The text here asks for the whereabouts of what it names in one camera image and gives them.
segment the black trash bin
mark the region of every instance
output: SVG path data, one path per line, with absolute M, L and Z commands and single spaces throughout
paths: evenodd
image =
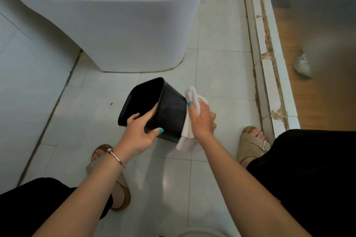
M 121 110 L 118 125 L 127 126 L 127 119 L 131 115 L 140 113 L 142 116 L 157 102 L 157 109 L 147 122 L 145 132 L 161 127 L 164 132 L 158 137 L 177 143 L 187 113 L 187 101 L 162 77 L 141 83 L 132 89 Z

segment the bracelet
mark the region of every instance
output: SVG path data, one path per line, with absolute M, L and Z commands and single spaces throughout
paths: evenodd
M 107 152 L 110 153 L 110 154 L 112 154 L 112 155 L 116 158 L 116 160 L 121 164 L 121 166 L 122 166 L 123 168 L 126 168 L 126 166 L 120 161 L 120 159 L 113 153 L 113 150 L 112 150 L 111 148 L 109 148 L 109 149 L 107 150 Z

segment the cleaning rag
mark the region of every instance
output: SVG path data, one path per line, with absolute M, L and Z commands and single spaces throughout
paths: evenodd
M 207 100 L 203 96 L 198 95 L 196 89 L 193 86 L 185 91 L 185 99 L 187 100 L 187 103 L 192 102 L 194 104 L 195 108 L 197 109 L 198 115 L 200 115 L 199 99 L 203 100 L 207 104 Z M 187 106 L 185 122 L 183 125 L 181 137 L 176 145 L 176 149 L 179 151 L 190 152 L 193 150 L 194 147 L 201 148 L 193 134 L 192 122 L 190 120 Z

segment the sandal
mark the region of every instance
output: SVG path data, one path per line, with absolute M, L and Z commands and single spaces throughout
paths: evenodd
M 238 156 L 236 158 L 238 163 L 241 163 L 248 157 L 258 158 L 267 153 L 271 148 L 268 142 L 258 139 L 250 133 L 255 128 L 255 126 L 248 126 L 241 134 L 238 145 Z
M 112 147 L 110 145 L 102 144 L 94 150 L 94 152 L 91 156 L 93 156 L 95 154 L 96 150 L 99 150 L 99 149 L 103 150 L 105 152 L 105 154 L 100 156 L 97 160 L 88 164 L 88 166 L 85 168 L 88 175 L 91 174 L 93 172 L 93 170 L 96 168 L 96 166 L 99 165 L 100 162 L 104 159 L 104 157 L 106 156 L 106 152 L 108 151 L 109 148 L 112 149 Z M 123 177 L 122 173 L 120 174 L 120 176 L 118 177 L 116 182 L 122 187 L 123 193 L 125 195 L 125 199 L 123 200 L 123 204 L 119 208 L 112 208 L 112 209 L 120 212 L 123 209 L 125 209 L 128 206 L 128 204 L 130 203 L 131 193 L 130 193 L 130 190 L 128 189 L 127 183 L 126 183 L 125 178 Z

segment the white toilet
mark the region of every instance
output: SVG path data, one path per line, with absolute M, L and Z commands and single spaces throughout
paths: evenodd
M 71 37 L 102 71 L 171 69 L 200 0 L 21 0 Z

